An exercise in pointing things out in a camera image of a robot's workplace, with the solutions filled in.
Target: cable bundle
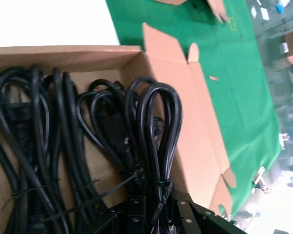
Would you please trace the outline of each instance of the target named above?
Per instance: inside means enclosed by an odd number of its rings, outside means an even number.
[[[149,86],[138,94],[142,83]],[[11,103],[12,85],[30,101]],[[106,89],[98,91],[102,85]],[[160,106],[155,101],[158,96],[164,119],[154,114]],[[84,120],[83,102],[90,122]],[[37,66],[4,71],[0,74],[0,131],[21,165],[17,175],[0,146],[0,163],[15,200],[5,233],[84,233],[109,217],[102,197],[124,184],[129,195],[146,197],[147,232],[170,233],[169,174],[181,122],[176,91],[150,77],[135,80],[127,91],[119,82],[99,79],[78,95],[69,73],[61,74],[56,68],[47,77]],[[102,195],[94,189],[87,167],[84,134],[124,180]],[[71,210],[65,208],[57,183],[61,152],[75,198]],[[68,217],[72,211],[75,231]]]
[[[67,216],[61,215],[48,225],[39,223],[45,216],[65,209],[62,198],[54,193],[57,184],[50,174],[52,165],[47,164],[51,157],[53,108],[41,80],[37,66],[31,71],[11,68],[0,74],[0,131],[21,166],[18,177],[0,146],[0,162],[10,181],[12,196],[21,194],[16,196],[5,233],[71,232]],[[18,86],[31,101],[11,103],[11,85]]]

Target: metal part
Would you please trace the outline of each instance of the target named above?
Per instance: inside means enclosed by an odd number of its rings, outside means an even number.
[[[179,234],[245,234],[209,209],[195,204],[187,193],[173,190],[173,224]]]
[[[130,196],[128,202],[128,217],[126,234],[143,234],[145,224],[146,198]]]

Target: green table mat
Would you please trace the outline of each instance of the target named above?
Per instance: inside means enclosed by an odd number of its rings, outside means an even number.
[[[179,6],[152,0],[107,0],[123,45],[143,46],[142,23],[176,37],[185,54],[196,42],[237,187],[235,215],[251,193],[260,166],[280,153],[279,124],[245,0],[224,0],[231,23],[221,24],[204,0]]]

